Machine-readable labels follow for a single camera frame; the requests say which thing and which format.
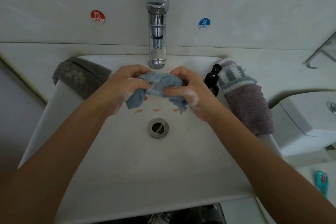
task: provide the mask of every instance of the hand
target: hand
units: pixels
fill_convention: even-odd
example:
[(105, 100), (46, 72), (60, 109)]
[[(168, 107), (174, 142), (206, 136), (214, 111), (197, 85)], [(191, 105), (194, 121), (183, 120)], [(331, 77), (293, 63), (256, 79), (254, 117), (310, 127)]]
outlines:
[(208, 123), (214, 112), (224, 108), (197, 73), (181, 66), (171, 71), (170, 74), (180, 77), (186, 86), (165, 88), (163, 94), (184, 96), (196, 116), (201, 120)]
[(151, 70), (142, 65), (122, 66), (88, 98), (88, 101), (99, 104), (107, 111), (108, 116), (116, 115), (121, 105), (136, 89), (149, 88), (147, 81), (137, 78), (149, 72)]

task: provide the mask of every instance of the person's left hand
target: person's left hand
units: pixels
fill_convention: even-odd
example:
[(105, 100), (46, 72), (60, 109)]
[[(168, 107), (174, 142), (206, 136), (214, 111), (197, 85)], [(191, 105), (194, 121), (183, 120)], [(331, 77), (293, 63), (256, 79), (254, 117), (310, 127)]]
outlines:
[(137, 78), (149, 72), (151, 70), (142, 65), (122, 66), (87, 100), (104, 108), (107, 115), (115, 115), (136, 89), (149, 88), (147, 81)]

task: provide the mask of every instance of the towel rack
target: towel rack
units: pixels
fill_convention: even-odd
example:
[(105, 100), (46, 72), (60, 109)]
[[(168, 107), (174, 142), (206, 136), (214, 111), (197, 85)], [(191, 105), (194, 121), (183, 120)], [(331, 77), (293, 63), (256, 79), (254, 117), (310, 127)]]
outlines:
[(308, 68), (312, 68), (312, 69), (318, 69), (318, 67), (312, 67), (310, 65), (310, 63), (313, 61), (314, 58), (317, 57), (317, 55), (319, 55), (320, 53), (323, 54), (324, 56), (326, 56), (327, 58), (331, 59), (331, 61), (336, 62), (336, 58), (331, 56), (327, 50), (336, 43), (336, 32), (324, 43), (321, 45), (320, 48), (318, 48), (313, 55), (311, 55), (305, 62), (304, 64), (306, 65), (306, 67)]

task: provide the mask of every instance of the person's right arm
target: person's right arm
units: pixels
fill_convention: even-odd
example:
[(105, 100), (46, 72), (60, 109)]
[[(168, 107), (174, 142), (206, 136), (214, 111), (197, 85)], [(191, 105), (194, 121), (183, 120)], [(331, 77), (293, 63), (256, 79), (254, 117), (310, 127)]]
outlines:
[(336, 208), (226, 109), (198, 74), (184, 67), (171, 74), (187, 86), (166, 88), (164, 94), (184, 96), (196, 116), (210, 125), (277, 223), (335, 223)]

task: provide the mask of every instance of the sink drain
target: sink drain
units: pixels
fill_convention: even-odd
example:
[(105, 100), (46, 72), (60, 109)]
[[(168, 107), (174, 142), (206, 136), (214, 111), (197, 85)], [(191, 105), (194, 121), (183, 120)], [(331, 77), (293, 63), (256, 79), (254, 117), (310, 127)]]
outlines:
[(164, 119), (155, 118), (151, 120), (147, 127), (148, 134), (153, 138), (162, 138), (167, 135), (169, 131), (168, 123)]

